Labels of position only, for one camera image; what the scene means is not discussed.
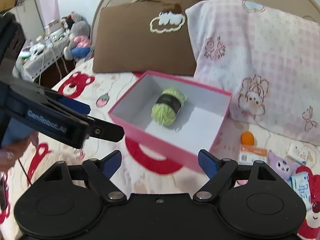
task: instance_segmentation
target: metal screw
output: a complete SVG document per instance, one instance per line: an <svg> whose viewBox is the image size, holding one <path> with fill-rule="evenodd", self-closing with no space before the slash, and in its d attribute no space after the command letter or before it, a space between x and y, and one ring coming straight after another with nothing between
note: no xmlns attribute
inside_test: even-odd
<svg viewBox="0 0 320 240"><path fill-rule="evenodd" d="M212 197L211 193L208 192L208 191L199 191L197 194L196 194L196 197L198 199L209 199Z"/></svg>
<svg viewBox="0 0 320 240"><path fill-rule="evenodd" d="M159 204L164 203L164 200L161 198L158 198L158 199L156 199L156 203L159 203Z"/></svg>
<svg viewBox="0 0 320 240"><path fill-rule="evenodd" d="M108 198L110 199L115 199L115 200L118 200L118 199L121 199L124 197L124 194L120 191L112 191L108 194Z"/></svg>

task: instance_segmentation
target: bed sheet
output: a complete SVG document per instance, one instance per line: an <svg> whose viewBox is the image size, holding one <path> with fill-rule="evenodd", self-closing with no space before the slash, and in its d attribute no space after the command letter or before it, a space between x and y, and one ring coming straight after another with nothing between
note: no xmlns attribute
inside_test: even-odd
<svg viewBox="0 0 320 240"><path fill-rule="evenodd" d="M93 59L79 65L53 89L63 92L91 107L90 115L111 122L108 110L137 80L132 73L94 74ZM235 122L227 118L222 125L216 140L213 154L217 158L237 160L240 148L240 135L250 130L257 147L271 149L284 158L294 140L277 135L257 125ZM189 193L193 195L208 178L204 173L189 170L178 163L165 159L160 154L139 145L129 138L118 143L89 138L82 149L77 150L57 142L43 134L39 135L37 148L30 145L21 158L21 162L31 181L35 181L54 162L65 160L69 165L80 164L89 158L101 159L118 149L122 153L122 165L111 178L111 181L122 190L127 197L131 193ZM310 148L307 166L314 174L320 174L319 147L305 144ZM5 240L14 240L21 236L13 216L15 202L29 187L26 176L19 164L5 174L9 206L0 213L0 230Z"/></svg>

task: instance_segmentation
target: green yarn ball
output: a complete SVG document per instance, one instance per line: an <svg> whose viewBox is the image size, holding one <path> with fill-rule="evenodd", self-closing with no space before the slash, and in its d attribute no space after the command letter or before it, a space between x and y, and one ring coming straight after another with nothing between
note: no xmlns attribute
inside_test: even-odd
<svg viewBox="0 0 320 240"><path fill-rule="evenodd" d="M187 97L185 97L179 91L173 88L166 89L162 92L161 95L163 94L177 98L181 104L181 107L183 107L183 104L187 99ZM168 126L176 120L177 115L170 106L166 104L155 104L151 110L151 117L159 124Z"/></svg>

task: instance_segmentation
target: snack package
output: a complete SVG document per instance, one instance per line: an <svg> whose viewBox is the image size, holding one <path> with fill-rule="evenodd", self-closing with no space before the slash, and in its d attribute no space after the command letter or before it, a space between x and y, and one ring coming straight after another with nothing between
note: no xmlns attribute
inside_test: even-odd
<svg viewBox="0 0 320 240"><path fill-rule="evenodd" d="M241 145L239 153L239 164L252 165L254 161L261 160L267 163L268 151L250 145Z"/></svg>
<svg viewBox="0 0 320 240"><path fill-rule="evenodd" d="M289 178L288 184L297 193L306 205L307 211L311 209L311 194L308 182L308 173L299 172Z"/></svg>
<svg viewBox="0 0 320 240"><path fill-rule="evenodd" d="M310 149L304 145L291 144L288 150L288 156L301 165L306 165Z"/></svg>

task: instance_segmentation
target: cloud embroidery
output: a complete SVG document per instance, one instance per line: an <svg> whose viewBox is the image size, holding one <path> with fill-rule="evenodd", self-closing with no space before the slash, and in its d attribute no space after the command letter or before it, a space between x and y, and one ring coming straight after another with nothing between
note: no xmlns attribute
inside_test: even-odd
<svg viewBox="0 0 320 240"><path fill-rule="evenodd" d="M160 12L158 17L155 17L150 22L150 31L152 33L170 33L176 32L181 29L185 24L186 17L182 14L182 10L179 4L175 4L173 8L165 9Z"/></svg>
<svg viewBox="0 0 320 240"><path fill-rule="evenodd" d="M250 1L243 1L242 5L248 12L263 12L266 9L262 4Z"/></svg>

